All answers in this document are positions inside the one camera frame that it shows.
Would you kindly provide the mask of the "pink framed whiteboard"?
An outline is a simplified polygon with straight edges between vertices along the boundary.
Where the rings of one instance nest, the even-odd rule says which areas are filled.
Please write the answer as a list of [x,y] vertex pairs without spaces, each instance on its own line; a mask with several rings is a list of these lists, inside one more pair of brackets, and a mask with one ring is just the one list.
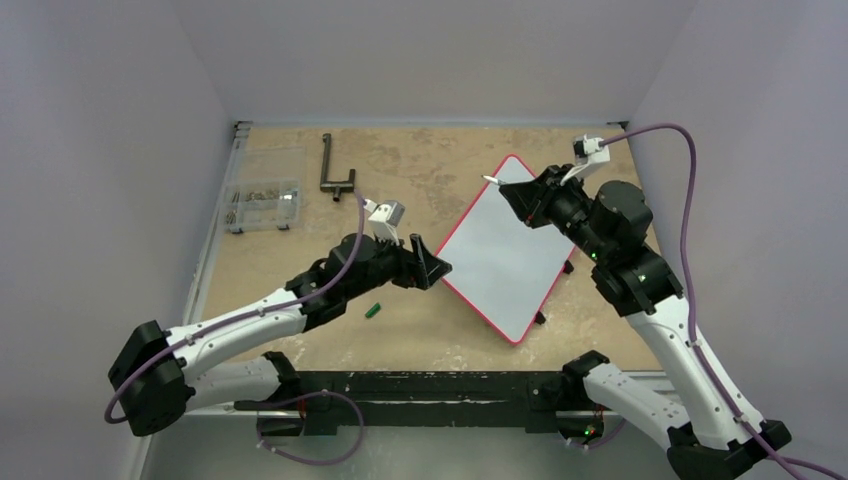
[[576,247],[556,228],[518,220],[498,185],[483,182],[436,256],[443,282],[512,345],[535,323]]

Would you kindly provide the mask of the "green marker cap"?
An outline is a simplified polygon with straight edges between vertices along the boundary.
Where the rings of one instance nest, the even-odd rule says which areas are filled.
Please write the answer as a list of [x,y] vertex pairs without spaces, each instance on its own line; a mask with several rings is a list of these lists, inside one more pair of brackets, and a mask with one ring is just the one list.
[[375,315],[377,315],[377,314],[381,311],[381,309],[382,309],[381,304],[380,304],[380,303],[375,303],[374,305],[372,305],[372,306],[371,306],[371,307],[370,307],[370,308],[366,311],[366,313],[365,313],[365,318],[366,318],[366,319],[371,319],[371,318],[373,318]]

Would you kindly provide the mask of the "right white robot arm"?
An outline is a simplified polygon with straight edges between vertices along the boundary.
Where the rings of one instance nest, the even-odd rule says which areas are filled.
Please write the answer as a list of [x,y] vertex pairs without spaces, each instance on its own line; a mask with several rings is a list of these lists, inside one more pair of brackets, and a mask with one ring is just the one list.
[[647,244],[653,215],[639,187],[612,180],[588,195],[567,164],[497,188],[522,223],[556,227],[593,261],[598,292],[647,344],[676,392],[675,399],[659,395],[589,351],[563,367],[569,404],[619,413],[682,479],[735,479],[791,441],[785,424],[764,418],[731,381],[716,386],[725,375],[720,365],[703,366],[712,351],[688,324],[680,281]]

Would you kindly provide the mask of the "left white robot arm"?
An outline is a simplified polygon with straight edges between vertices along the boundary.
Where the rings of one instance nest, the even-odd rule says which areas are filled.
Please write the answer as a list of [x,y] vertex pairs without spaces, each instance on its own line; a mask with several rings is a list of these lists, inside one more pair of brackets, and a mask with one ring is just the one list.
[[137,437],[157,433],[202,402],[204,374],[270,341],[323,326],[348,303],[387,283],[426,291],[452,271],[418,234],[398,244],[352,233],[283,287],[194,326],[138,325],[108,370],[104,419]]

